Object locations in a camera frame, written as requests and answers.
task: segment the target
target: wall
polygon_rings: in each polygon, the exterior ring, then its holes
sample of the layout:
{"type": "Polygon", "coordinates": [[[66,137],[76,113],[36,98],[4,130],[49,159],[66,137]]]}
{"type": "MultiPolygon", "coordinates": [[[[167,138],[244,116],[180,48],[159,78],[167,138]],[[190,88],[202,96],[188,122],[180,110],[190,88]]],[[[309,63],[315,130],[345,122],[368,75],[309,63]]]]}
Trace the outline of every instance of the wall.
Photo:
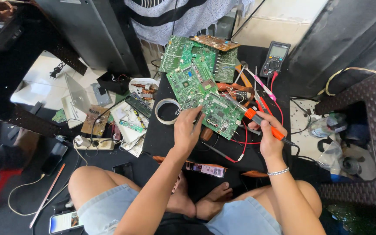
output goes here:
{"type": "MultiPolygon", "coordinates": [[[[252,13],[262,0],[250,7],[252,13]]],[[[272,40],[296,46],[310,28],[327,0],[266,0],[234,37],[242,45],[269,47],[272,40]]],[[[238,18],[235,30],[249,17],[238,18]]]]}

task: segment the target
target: pink toothbrush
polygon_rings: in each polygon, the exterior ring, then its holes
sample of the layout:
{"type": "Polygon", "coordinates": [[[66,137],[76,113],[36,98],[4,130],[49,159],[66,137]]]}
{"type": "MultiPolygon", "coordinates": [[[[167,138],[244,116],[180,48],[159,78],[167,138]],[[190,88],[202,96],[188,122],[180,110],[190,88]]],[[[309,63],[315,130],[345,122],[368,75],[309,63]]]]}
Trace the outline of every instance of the pink toothbrush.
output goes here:
{"type": "Polygon", "coordinates": [[[247,70],[250,75],[252,75],[253,78],[255,78],[255,80],[259,83],[259,85],[261,85],[261,87],[265,90],[265,92],[269,95],[269,97],[273,100],[273,101],[276,101],[277,98],[275,97],[275,95],[271,92],[271,90],[269,90],[265,84],[260,80],[260,78],[256,75],[253,74],[253,72],[251,72],[248,68],[245,68],[245,70],[247,70]]]}

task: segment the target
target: human hand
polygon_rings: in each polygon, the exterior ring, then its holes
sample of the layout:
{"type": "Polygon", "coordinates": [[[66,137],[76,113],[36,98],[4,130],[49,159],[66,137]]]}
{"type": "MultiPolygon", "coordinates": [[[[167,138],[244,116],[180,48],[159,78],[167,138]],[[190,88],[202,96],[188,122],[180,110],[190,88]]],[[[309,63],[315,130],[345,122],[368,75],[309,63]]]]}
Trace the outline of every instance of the human hand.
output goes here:
{"type": "Polygon", "coordinates": [[[201,123],[205,117],[205,114],[202,114],[198,120],[198,124],[194,128],[193,121],[195,120],[196,116],[202,109],[202,105],[196,107],[195,109],[186,109],[181,111],[179,114],[176,122],[175,122],[175,145],[174,148],[182,151],[189,155],[194,146],[198,142],[198,137],[200,136],[201,131],[201,123]]]}
{"type": "MultiPolygon", "coordinates": [[[[263,133],[261,140],[262,156],[264,157],[265,161],[270,158],[282,158],[282,148],[284,147],[284,142],[276,139],[272,135],[271,126],[278,129],[285,136],[288,134],[287,130],[285,130],[281,123],[279,123],[276,117],[260,111],[256,111],[256,114],[264,119],[260,124],[263,133]]],[[[255,122],[249,123],[248,126],[249,128],[255,130],[259,127],[255,122]]]]}

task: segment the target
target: plastic bottle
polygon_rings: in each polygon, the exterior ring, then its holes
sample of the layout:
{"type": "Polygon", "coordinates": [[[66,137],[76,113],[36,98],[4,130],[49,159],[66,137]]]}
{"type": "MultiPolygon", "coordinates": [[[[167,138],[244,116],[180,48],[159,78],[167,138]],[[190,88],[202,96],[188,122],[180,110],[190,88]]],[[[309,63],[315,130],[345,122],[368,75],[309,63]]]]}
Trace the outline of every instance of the plastic bottle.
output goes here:
{"type": "Polygon", "coordinates": [[[310,124],[308,132],[310,136],[324,138],[334,133],[346,130],[346,115],[342,113],[332,113],[328,117],[319,119],[310,124]]]}

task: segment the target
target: bare foot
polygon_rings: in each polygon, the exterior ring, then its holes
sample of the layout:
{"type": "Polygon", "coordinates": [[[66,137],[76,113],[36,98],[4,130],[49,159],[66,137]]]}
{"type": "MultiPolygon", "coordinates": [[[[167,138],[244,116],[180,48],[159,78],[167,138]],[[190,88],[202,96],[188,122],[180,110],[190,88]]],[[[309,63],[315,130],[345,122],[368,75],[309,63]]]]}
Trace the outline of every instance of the bare foot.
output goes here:
{"type": "Polygon", "coordinates": [[[174,194],[170,195],[166,211],[194,218],[196,214],[195,205],[188,197],[188,184],[182,171],[176,180],[172,192],[174,194]]]}
{"type": "Polygon", "coordinates": [[[224,203],[229,201],[232,196],[233,189],[229,188],[229,184],[227,182],[220,184],[195,204],[197,218],[211,220],[222,210],[224,203]]]}
{"type": "Polygon", "coordinates": [[[35,149],[37,148],[37,142],[39,141],[39,134],[32,131],[27,131],[20,129],[18,132],[17,139],[14,142],[14,146],[20,147],[24,151],[25,164],[26,167],[31,158],[34,155],[35,149]]]}

